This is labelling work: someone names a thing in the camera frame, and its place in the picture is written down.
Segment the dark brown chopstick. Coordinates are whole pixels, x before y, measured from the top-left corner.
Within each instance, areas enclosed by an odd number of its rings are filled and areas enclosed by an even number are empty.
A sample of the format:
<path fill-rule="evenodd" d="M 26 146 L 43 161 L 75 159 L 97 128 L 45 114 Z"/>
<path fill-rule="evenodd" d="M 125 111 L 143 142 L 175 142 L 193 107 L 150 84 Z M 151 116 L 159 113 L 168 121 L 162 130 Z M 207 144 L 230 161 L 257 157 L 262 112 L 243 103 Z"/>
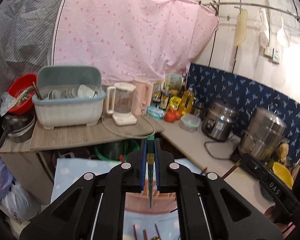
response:
<path fill-rule="evenodd" d="M 135 240 L 138 240 L 138 228 L 139 228 L 138 225 L 136 225 L 136 224 L 133 225 L 133 232 L 134 232 L 134 239 Z"/>

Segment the red green patterned chopstick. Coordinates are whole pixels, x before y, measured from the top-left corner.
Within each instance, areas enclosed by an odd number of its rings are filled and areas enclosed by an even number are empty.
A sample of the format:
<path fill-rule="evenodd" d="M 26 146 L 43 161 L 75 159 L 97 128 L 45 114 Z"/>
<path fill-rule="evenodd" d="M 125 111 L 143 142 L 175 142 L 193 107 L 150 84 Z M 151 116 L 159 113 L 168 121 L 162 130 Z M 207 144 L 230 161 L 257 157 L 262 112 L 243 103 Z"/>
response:
<path fill-rule="evenodd" d="M 146 229 L 143 229 L 143 239 L 144 240 L 148 240 L 148 236 L 147 236 L 147 231 L 146 231 Z"/>

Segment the gold flower spoon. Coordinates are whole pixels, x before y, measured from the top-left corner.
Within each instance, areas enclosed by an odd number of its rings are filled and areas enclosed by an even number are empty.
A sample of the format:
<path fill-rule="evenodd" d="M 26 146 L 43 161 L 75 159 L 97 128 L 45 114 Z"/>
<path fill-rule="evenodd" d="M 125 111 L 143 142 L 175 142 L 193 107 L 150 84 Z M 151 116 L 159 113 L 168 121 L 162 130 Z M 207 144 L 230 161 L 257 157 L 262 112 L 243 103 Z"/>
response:
<path fill-rule="evenodd" d="M 155 236 L 155 237 L 152 237 L 151 240 L 161 240 L 161 238 L 158 236 Z"/>

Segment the blue patterned tablecloth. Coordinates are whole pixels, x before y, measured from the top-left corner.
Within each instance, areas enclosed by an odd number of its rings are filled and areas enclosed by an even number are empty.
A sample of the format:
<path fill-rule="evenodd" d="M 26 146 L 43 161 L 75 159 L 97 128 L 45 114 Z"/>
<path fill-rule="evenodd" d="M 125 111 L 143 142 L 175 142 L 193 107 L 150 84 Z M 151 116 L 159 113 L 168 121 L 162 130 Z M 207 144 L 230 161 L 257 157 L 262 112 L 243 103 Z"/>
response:
<path fill-rule="evenodd" d="M 59 158 L 56 162 L 54 187 L 51 195 L 53 202 L 67 188 L 87 172 L 101 175 L 119 164 L 118 161 L 89 160 L 81 158 Z M 133 225 L 138 228 L 138 239 L 143 239 L 146 229 L 148 239 L 157 236 L 157 224 L 161 239 L 179 239 L 179 219 L 175 193 L 159 193 L 153 186 L 152 208 L 149 208 L 148 183 L 142 193 L 128 193 L 125 201 L 123 239 L 134 239 Z"/>

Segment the black induction cooker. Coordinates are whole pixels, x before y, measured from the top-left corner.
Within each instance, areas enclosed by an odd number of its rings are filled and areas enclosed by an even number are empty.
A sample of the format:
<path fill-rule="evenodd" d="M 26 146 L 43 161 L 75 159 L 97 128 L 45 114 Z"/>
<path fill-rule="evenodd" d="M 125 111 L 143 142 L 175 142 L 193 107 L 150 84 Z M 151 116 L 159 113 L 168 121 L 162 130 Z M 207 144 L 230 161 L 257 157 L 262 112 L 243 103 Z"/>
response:
<path fill-rule="evenodd" d="M 258 159 L 248 153 L 240 155 L 237 147 L 230 155 L 230 159 L 234 163 L 239 163 L 239 167 L 259 181 L 262 188 L 272 197 L 281 212 L 291 218 L 296 218 L 300 215 L 300 201 L 294 195 L 292 189 L 288 188 L 281 179 L 264 164 L 260 163 Z"/>

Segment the clear food container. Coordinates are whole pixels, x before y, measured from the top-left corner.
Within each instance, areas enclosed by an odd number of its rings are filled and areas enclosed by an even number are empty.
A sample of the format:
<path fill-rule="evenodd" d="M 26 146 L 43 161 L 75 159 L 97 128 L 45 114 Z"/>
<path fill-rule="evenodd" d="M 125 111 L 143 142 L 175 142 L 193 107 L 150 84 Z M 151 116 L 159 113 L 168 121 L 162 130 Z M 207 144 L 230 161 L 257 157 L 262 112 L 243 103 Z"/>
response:
<path fill-rule="evenodd" d="M 201 123 L 201 119 L 192 114 L 184 114 L 180 118 L 179 126 L 189 132 L 195 132 Z"/>

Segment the loofah sponge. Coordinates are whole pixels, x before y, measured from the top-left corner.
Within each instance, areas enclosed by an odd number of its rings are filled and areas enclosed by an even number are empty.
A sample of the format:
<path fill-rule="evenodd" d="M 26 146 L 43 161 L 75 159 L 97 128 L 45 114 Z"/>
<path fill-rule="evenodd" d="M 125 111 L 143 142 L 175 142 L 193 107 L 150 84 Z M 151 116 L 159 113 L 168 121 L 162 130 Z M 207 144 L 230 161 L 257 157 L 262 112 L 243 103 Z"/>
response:
<path fill-rule="evenodd" d="M 289 144 L 284 142 L 279 145 L 277 148 L 277 158 L 278 162 L 280 162 L 283 165 L 287 165 L 287 156 L 289 152 Z"/>

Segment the large steel steamer pot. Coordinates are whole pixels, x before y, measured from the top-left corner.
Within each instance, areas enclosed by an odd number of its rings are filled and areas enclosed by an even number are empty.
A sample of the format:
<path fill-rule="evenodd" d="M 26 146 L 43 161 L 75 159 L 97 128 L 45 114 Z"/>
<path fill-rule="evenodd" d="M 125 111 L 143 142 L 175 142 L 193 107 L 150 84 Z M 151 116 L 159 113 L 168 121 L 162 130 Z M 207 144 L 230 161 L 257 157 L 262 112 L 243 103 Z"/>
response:
<path fill-rule="evenodd" d="M 238 145 L 239 154 L 250 154 L 267 162 L 282 142 L 287 125 L 275 113 L 257 107 Z"/>

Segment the blue wipes packet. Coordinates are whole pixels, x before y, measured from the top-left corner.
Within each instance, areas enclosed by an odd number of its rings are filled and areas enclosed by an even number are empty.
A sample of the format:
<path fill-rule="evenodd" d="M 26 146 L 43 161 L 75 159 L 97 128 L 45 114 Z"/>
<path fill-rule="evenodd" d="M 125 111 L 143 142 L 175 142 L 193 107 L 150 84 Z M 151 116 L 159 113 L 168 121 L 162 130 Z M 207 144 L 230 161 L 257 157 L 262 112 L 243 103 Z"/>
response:
<path fill-rule="evenodd" d="M 165 111 L 158 107 L 148 106 L 147 114 L 156 119 L 163 119 L 165 116 Z"/>

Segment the glass electric kettle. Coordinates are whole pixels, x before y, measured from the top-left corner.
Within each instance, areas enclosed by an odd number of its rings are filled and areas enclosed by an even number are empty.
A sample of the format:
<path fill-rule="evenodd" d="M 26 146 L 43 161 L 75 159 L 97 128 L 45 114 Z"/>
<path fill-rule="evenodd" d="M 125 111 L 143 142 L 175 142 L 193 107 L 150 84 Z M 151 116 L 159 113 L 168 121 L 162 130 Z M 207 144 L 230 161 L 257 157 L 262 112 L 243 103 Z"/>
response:
<path fill-rule="evenodd" d="M 111 115 L 117 126 L 137 123 L 137 118 L 132 113 L 135 90 L 136 86 L 127 82 L 118 82 L 107 87 L 106 113 Z"/>

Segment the yellow seasoning packet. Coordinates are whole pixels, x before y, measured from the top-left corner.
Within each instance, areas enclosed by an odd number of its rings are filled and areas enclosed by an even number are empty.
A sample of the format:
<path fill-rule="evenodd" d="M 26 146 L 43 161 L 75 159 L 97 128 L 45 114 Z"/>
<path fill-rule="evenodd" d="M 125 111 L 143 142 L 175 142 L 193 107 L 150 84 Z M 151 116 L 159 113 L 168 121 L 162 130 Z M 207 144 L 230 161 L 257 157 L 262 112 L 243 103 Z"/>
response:
<path fill-rule="evenodd" d="M 168 110 L 170 112 L 178 110 L 181 103 L 181 98 L 178 96 L 172 96 L 169 101 Z"/>

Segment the dish drainer box with lid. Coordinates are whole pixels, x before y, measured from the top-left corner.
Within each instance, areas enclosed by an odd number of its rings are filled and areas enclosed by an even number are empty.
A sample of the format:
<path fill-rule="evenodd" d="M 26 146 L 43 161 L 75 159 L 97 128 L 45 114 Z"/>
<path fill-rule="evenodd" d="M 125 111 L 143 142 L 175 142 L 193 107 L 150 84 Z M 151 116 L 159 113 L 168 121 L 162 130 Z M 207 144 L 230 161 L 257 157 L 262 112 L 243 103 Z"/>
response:
<path fill-rule="evenodd" d="M 37 76 L 42 96 L 32 97 L 38 121 L 45 129 L 98 123 L 106 93 L 101 73 L 89 66 L 46 66 Z"/>

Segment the soy sauce bottle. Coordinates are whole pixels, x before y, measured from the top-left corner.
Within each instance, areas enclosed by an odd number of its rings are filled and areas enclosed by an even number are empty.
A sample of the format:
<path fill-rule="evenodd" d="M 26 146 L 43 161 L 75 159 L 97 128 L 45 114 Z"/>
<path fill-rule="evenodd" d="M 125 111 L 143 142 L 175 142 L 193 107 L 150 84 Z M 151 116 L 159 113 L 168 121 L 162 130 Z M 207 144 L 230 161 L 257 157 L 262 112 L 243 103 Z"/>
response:
<path fill-rule="evenodd" d="M 165 110 L 167 108 L 169 98 L 170 98 L 169 87 L 166 86 L 166 88 L 162 91 L 161 94 L 160 105 L 159 105 L 160 109 Z"/>

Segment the pink electric kettle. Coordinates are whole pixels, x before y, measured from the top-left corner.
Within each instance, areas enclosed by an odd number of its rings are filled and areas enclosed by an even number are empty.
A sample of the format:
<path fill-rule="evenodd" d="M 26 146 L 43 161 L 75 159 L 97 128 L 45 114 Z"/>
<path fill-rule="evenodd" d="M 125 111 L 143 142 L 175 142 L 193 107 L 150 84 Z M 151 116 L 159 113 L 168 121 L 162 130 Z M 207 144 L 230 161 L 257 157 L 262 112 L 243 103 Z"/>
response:
<path fill-rule="evenodd" d="M 151 105 L 154 85 L 149 80 L 142 79 L 134 79 L 132 84 L 136 87 L 133 114 L 137 116 L 144 115 L 147 107 Z"/>

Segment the grey striped cloth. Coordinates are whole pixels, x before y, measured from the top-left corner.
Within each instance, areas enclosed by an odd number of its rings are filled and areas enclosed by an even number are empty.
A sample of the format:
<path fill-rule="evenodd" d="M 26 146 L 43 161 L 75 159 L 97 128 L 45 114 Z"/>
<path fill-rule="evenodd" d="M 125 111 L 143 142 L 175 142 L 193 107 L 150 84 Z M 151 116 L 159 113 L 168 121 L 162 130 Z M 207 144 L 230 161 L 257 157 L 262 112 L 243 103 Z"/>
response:
<path fill-rule="evenodd" d="M 3 0 L 0 5 L 1 95 L 18 77 L 47 64 L 61 0 Z"/>

